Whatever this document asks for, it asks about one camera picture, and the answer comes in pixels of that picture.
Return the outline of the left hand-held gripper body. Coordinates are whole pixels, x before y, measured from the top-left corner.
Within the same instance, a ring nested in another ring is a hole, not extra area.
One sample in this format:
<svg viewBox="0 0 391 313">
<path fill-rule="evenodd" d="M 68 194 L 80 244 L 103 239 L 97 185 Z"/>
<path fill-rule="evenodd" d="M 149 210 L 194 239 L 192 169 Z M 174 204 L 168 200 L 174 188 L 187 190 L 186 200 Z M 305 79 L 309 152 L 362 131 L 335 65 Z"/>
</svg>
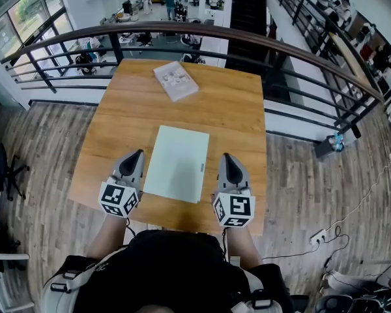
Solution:
<svg viewBox="0 0 391 313">
<path fill-rule="evenodd" d="M 128 218 L 141 200 L 140 187 L 140 178 L 108 178 L 101 184 L 98 203 L 108 215 Z"/>
</svg>

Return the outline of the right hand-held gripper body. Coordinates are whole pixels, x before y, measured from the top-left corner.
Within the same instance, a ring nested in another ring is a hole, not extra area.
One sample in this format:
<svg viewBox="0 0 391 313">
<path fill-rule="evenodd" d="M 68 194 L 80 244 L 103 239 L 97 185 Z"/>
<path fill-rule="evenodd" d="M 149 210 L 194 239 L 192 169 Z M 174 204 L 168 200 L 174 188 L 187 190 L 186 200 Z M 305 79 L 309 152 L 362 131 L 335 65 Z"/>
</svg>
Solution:
<svg viewBox="0 0 391 313">
<path fill-rule="evenodd" d="M 249 188 L 217 193 L 212 207 L 219 225 L 225 228 L 244 228 L 254 218 L 255 196 Z"/>
</svg>

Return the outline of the pale green box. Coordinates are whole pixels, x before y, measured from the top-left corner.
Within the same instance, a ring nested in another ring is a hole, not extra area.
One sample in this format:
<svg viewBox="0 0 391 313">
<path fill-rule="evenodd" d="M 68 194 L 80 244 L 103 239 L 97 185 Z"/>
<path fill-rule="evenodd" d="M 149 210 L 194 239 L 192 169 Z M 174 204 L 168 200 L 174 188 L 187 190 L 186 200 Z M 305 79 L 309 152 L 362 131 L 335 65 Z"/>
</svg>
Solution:
<svg viewBox="0 0 391 313">
<path fill-rule="evenodd" d="M 161 125 L 152 150 L 144 193 L 199 203 L 208 146 L 207 133 Z"/>
</svg>

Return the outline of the person's left forearm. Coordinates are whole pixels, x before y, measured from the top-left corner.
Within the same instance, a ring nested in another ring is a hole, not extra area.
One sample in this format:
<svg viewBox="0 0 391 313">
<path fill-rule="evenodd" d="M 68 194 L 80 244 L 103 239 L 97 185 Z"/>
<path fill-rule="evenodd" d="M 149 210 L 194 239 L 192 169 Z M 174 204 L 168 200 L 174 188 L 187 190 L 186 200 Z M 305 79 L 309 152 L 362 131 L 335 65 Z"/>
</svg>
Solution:
<svg viewBox="0 0 391 313">
<path fill-rule="evenodd" d="M 86 256 L 101 260 L 123 245 L 127 218 L 107 215 L 87 250 Z"/>
</svg>

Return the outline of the person's right forearm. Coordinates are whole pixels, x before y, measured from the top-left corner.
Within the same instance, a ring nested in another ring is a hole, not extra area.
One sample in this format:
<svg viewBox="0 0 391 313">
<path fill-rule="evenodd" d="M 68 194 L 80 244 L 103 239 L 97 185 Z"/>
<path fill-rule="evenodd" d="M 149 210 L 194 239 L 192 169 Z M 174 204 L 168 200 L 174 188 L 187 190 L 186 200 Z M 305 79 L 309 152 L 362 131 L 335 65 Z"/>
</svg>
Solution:
<svg viewBox="0 0 391 313">
<path fill-rule="evenodd" d="M 228 228 L 226 234 L 229 255 L 238 256 L 243 269 L 248 271 L 263 263 L 248 227 Z"/>
</svg>

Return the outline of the white power strip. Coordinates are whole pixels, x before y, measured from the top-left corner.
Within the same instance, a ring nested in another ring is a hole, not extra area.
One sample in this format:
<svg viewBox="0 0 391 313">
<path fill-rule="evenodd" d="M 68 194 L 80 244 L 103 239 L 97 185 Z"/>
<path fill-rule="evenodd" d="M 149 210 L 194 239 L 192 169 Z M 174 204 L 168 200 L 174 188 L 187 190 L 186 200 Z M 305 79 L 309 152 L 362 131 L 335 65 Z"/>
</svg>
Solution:
<svg viewBox="0 0 391 313">
<path fill-rule="evenodd" d="M 325 242 L 326 230 L 322 229 L 310 237 L 310 245 L 320 245 Z"/>
</svg>

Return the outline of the person's black shirt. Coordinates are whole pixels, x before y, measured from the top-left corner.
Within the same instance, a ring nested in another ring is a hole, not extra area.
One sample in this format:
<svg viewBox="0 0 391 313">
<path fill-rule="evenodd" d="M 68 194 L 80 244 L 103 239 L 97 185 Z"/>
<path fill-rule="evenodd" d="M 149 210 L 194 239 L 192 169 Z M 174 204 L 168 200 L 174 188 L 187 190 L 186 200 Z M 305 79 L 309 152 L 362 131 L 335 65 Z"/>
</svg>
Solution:
<svg viewBox="0 0 391 313">
<path fill-rule="evenodd" d="M 295 313 L 277 265 L 225 259 L 205 233 L 147 230 L 101 260 L 69 256 L 43 313 Z"/>
</svg>

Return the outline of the black box with bottles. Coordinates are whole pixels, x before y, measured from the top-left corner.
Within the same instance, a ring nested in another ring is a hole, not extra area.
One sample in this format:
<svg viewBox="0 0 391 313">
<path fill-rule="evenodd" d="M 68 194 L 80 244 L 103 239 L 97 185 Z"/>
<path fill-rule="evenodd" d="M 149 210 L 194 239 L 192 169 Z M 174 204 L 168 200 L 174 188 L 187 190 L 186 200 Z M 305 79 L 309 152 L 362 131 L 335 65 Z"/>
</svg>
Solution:
<svg viewBox="0 0 391 313">
<path fill-rule="evenodd" d="M 315 155 L 317 158 L 323 158 L 333 152 L 339 153 L 343 151 L 344 147 L 343 135 L 335 132 L 315 146 Z"/>
</svg>

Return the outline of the white printed book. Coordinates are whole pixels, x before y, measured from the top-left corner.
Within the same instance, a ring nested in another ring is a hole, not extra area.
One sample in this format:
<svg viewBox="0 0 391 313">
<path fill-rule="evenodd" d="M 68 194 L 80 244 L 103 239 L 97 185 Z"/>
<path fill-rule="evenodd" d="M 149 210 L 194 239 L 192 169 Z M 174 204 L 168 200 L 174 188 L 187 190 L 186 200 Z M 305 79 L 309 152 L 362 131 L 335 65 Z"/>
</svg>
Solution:
<svg viewBox="0 0 391 313">
<path fill-rule="evenodd" d="M 153 72 L 173 102 L 199 91 L 199 86 L 177 61 L 155 68 Z"/>
</svg>

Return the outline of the black office chair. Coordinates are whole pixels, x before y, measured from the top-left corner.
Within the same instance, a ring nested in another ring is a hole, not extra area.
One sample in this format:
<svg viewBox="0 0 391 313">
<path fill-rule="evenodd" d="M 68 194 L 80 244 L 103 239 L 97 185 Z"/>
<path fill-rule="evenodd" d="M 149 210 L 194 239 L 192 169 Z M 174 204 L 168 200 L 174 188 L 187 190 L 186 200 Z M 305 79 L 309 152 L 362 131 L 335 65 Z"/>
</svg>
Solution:
<svg viewBox="0 0 391 313">
<path fill-rule="evenodd" d="M 0 193 L 6 190 L 7 200 L 12 201 L 11 196 L 12 188 L 16 189 L 16 192 L 22 199 L 26 199 L 25 193 L 20 191 L 20 188 L 16 182 L 16 177 L 23 171 L 30 171 L 30 167 L 26 164 L 21 165 L 19 168 L 15 168 L 15 163 L 20 157 L 14 155 L 10 165 L 8 165 L 7 152 L 2 143 L 0 143 Z"/>
</svg>

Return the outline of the white floor box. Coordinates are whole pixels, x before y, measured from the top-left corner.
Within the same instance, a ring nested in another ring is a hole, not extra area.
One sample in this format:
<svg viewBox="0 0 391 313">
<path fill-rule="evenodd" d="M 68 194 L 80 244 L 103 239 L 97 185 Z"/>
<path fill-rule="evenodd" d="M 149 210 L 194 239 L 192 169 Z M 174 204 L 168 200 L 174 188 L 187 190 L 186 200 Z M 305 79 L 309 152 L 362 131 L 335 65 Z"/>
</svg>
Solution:
<svg viewBox="0 0 391 313">
<path fill-rule="evenodd" d="M 357 125 L 353 125 L 351 128 L 349 128 L 343 133 L 343 140 L 344 142 L 353 142 L 361 138 L 361 136 L 361 132 Z"/>
</svg>

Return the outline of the black railing with wooden handrail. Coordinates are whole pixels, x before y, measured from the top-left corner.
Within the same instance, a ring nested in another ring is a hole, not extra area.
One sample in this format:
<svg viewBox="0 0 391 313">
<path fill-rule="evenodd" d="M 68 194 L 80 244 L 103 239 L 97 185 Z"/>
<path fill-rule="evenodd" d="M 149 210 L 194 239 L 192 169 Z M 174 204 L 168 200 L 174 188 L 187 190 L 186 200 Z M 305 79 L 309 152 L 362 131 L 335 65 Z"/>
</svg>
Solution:
<svg viewBox="0 0 391 313">
<path fill-rule="evenodd" d="M 270 62 L 252 59 L 245 55 L 218 53 L 211 49 L 157 48 L 148 44 L 132 46 L 131 52 L 187 53 L 199 57 L 217 58 L 230 63 L 233 70 L 253 68 L 253 74 L 261 77 L 265 101 L 266 131 L 278 136 L 319 143 L 327 136 L 346 134 L 355 127 L 379 103 L 384 102 L 374 82 L 363 81 L 348 74 L 340 67 L 277 40 L 239 29 L 180 22 L 138 22 L 136 24 L 101 25 L 57 35 L 38 44 L 26 46 L 0 62 L 8 70 L 19 65 L 23 55 L 34 72 L 40 74 L 44 87 L 56 90 L 54 78 L 39 66 L 33 51 L 54 44 L 79 40 L 93 35 L 109 38 L 108 47 L 96 48 L 96 52 L 112 52 L 116 61 L 124 59 L 127 47 L 121 44 L 121 34 L 163 33 L 199 35 L 204 39 L 227 40 L 238 44 L 244 51 L 252 48 L 259 52 L 273 53 Z"/>
</svg>

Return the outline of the large glass window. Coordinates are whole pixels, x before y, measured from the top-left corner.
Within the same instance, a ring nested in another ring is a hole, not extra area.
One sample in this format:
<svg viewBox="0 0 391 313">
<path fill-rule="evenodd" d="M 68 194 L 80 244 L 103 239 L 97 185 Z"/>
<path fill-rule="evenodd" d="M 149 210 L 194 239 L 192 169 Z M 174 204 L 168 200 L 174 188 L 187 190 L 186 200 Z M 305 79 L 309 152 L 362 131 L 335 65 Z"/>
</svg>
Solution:
<svg viewBox="0 0 391 313">
<path fill-rule="evenodd" d="M 6 57 L 31 39 L 41 41 L 71 30 L 63 0 L 19 0 L 0 16 L 0 50 Z"/>
</svg>

